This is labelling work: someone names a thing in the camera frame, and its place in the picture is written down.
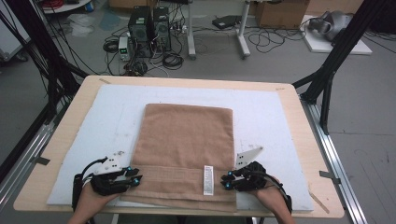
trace gray floor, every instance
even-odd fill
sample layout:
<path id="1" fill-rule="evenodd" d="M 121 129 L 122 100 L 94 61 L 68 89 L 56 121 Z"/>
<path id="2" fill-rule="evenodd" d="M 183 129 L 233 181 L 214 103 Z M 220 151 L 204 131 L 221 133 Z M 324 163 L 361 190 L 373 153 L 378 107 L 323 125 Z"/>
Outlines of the gray floor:
<path id="1" fill-rule="evenodd" d="M 121 19 L 113 30 L 105 31 L 100 28 L 105 13 L 106 6 L 99 5 L 89 14 L 95 17 L 95 29 L 88 37 L 67 35 L 70 46 L 85 64 L 98 73 L 106 71 L 106 54 L 102 50 L 104 39 L 127 23 L 127 20 Z M 194 24 L 210 27 L 212 19 L 197 19 Z M 153 69 L 146 77 L 292 83 L 318 70 L 328 55 L 311 53 L 303 40 L 287 40 L 269 53 L 260 53 L 253 44 L 248 43 L 251 56 L 242 60 L 232 33 L 197 35 L 195 40 L 198 52 L 196 61 L 189 59 L 184 48 L 181 55 L 185 62 L 180 69 L 166 70 L 167 74 L 163 70 Z M 396 50 L 396 42 L 376 37 L 374 40 Z M 367 39 L 363 38 L 363 41 L 373 54 L 350 55 L 338 70 L 332 88 L 329 131 L 368 222 L 395 223 L 396 56 Z M 78 64 L 90 72 L 82 63 Z M 122 72 L 122 66 L 117 56 L 110 65 L 115 74 Z M 0 67 L 0 99 L 0 162 L 3 162 L 47 101 L 32 60 L 27 63 L 13 60 Z M 1 211 L 0 223 L 65 223 L 70 217 L 70 214 L 15 211 L 12 204 L 20 188 L 21 184 Z M 97 218 L 98 223 L 109 223 L 110 220 L 109 215 Z M 327 220 L 298 218 L 297 222 L 348 223 L 348 217 Z M 267 218 L 266 223 L 275 221 Z"/>

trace white board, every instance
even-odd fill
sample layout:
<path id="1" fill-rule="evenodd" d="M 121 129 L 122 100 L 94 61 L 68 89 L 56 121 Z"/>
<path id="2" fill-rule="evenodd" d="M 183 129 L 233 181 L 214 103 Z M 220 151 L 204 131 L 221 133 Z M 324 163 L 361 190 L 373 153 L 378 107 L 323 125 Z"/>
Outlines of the white board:
<path id="1" fill-rule="evenodd" d="M 276 92 L 104 85 L 65 156 L 48 204 L 71 204 L 72 181 L 86 165 L 117 151 L 128 155 L 128 166 L 146 104 L 206 105 L 233 110 L 236 153 L 264 147 L 256 161 L 284 184 L 293 210 L 311 211 L 313 204 L 295 151 L 282 104 Z M 88 170 L 91 173 L 97 166 Z M 117 206 L 153 206 L 121 202 Z M 262 209 L 253 196 L 237 194 L 238 209 Z"/>
<path id="2" fill-rule="evenodd" d="M 303 18 L 303 22 L 308 21 L 309 19 L 314 18 L 313 16 L 305 15 Z M 309 47 L 311 52 L 316 53 L 329 53 L 332 51 L 332 43 L 328 41 L 324 35 L 320 35 L 316 31 L 308 30 L 308 24 L 306 25 L 305 29 L 305 37 L 304 41 L 306 45 Z M 363 41 L 359 40 L 358 44 L 353 48 L 350 54 L 363 54 L 363 55 L 370 55 L 373 52 L 367 47 Z"/>

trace computer tower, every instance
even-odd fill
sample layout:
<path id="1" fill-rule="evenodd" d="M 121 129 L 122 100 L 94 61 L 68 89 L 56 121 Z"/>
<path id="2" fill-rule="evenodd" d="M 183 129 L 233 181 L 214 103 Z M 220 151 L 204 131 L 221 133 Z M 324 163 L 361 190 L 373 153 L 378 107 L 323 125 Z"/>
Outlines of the computer tower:
<path id="1" fill-rule="evenodd" d="M 157 49 L 171 50 L 171 34 L 169 32 L 169 8 L 155 7 L 152 10 Z"/>
<path id="2" fill-rule="evenodd" d="M 131 38 L 137 42 L 150 42 L 154 38 L 154 24 L 148 6 L 136 6 L 128 22 Z"/>

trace human hand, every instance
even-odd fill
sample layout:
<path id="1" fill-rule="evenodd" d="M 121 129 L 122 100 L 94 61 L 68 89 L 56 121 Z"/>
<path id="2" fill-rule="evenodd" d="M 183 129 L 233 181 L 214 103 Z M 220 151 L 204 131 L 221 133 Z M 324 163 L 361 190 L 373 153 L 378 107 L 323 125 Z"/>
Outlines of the human hand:
<path id="1" fill-rule="evenodd" d="M 263 189 L 249 191 L 248 193 L 256 196 L 263 206 L 274 213 L 278 223 L 295 223 L 288 207 L 286 206 L 282 193 L 270 181 L 267 181 Z"/>
<path id="2" fill-rule="evenodd" d="M 75 213 L 67 222 L 68 224 L 85 224 L 91 217 L 102 211 L 105 205 L 111 200 L 120 196 L 112 194 L 102 196 L 93 191 L 91 183 L 87 183 L 78 199 L 78 205 Z"/>

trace cardboard box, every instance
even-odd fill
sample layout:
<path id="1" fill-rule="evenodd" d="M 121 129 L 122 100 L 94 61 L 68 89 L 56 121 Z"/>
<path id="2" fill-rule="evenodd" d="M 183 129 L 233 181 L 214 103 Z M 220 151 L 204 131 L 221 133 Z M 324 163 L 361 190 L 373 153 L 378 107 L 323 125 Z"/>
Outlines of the cardboard box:
<path id="1" fill-rule="evenodd" d="M 335 10 L 344 13 L 356 13 L 363 0 L 311 0 L 306 15 L 321 16 L 326 11 Z"/>
<path id="2" fill-rule="evenodd" d="M 135 6 L 150 6 L 153 8 L 157 0 L 108 0 L 110 7 L 118 9 L 132 9 Z"/>
<path id="3" fill-rule="evenodd" d="M 280 4 L 259 3 L 256 21 L 260 27 L 298 29 L 310 0 L 284 0 Z"/>

